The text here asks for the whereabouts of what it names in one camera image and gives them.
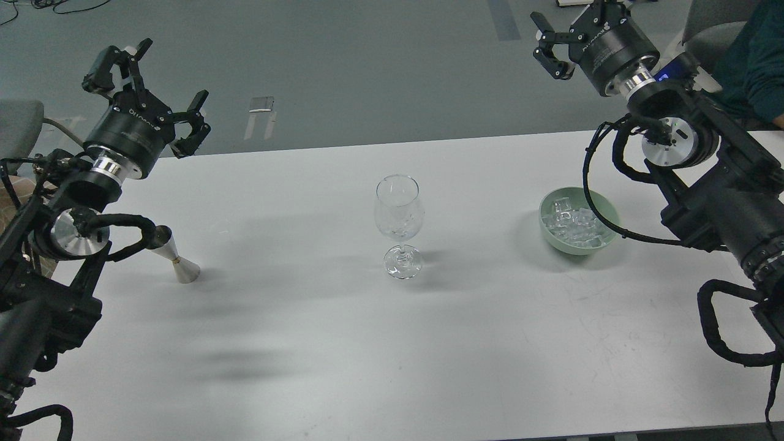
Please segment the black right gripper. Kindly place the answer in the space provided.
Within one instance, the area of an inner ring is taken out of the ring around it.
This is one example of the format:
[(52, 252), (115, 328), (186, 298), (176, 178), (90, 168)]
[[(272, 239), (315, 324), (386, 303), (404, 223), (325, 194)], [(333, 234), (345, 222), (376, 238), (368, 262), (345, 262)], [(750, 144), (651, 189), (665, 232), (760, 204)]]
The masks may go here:
[[(568, 80), (577, 66), (602, 97), (617, 93), (615, 78), (625, 69), (643, 65), (651, 70), (660, 53), (631, 18), (624, 1), (593, 1), (557, 32), (541, 12), (532, 12), (538, 29), (534, 58), (554, 79)], [(570, 61), (558, 59), (555, 45), (568, 45)]]

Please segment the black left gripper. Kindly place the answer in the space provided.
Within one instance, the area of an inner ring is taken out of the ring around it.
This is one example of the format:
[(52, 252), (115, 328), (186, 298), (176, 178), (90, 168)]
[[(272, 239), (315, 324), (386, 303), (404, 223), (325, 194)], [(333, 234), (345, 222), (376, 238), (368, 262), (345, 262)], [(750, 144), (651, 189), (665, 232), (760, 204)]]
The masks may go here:
[[(163, 148), (168, 144), (177, 159), (193, 156), (211, 132), (205, 122), (202, 106), (208, 91), (194, 95), (185, 111), (172, 112), (151, 92), (140, 73), (139, 61), (153, 45), (149, 37), (136, 47), (120, 50), (110, 45), (95, 59), (82, 79), (82, 89), (106, 98), (109, 108), (84, 141), (86, 150), (103, 148), (120, 154), (132, 163), (133, 179), (145, 179)], [(115, 92), (113, 69), (119, 69), (122, 90)], [(177, 124), (187, 124), (190, 133), (175, 138)]]

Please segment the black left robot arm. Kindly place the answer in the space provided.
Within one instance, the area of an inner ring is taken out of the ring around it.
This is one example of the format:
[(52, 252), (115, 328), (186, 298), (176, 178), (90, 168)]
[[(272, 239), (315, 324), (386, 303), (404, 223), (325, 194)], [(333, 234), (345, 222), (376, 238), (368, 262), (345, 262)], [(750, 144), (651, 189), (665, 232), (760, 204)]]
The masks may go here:
[(149, 91), (139, 62), (152, 45), (107, 47), (82, 81), (105, 97), (106, 112), (71, 154), (2, 159), (2, 439), (18, 440), (23, 427), (57, 416), (59, 440), (70, 440), (74, 419), (64, 405), (16, 414), (17, 400), (36, 380), (32, 373), (56, 367), (60, 354), (79, 348), (102, 316), (94, 290), (107, 262), (148, 249), (173, 263), (180, 283), (198, 279), (200, 268), (180, 256), (173, 232), (141, 215), (106, 213), (127, 179), (145, 179), (169, 147), (177, 158), (193, 156), (210, 133), (199, 91), (185, 111), (174, 112)]

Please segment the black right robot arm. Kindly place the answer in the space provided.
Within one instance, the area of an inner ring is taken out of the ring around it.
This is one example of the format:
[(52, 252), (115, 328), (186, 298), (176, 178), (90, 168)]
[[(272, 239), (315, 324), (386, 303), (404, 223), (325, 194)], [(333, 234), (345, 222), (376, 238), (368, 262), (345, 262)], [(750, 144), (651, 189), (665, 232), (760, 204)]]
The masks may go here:
[[(579, 67), (602, 97), (621, 95), (628, 112), (603, 122), (586, 148), (582, 191), (598, 220), (624, 238), (708, 253), (732, 253), (752, 287), (711, 279), (697, 293), (709, 348), (747, 368), (772, 368), (765, 416), (782, 374), (782, 165), (770, 151), (695, 89), (698, 61), (677, 56), (655, 70), (660, 54), (620, 1), (593, 1), (565, 32), (541, 12), (533, 56), (555, 79)], [(605, 136), (616, 132), (611, 162), (633, 181), (654, 184), (667, 201), (661, 222), (673, 239), (631, 232), (605, 217), (590, 193), (590, 163)], [(722, 339), (715, 293), (752, 302), (751, 312), (774, 346), (739, 353)]]

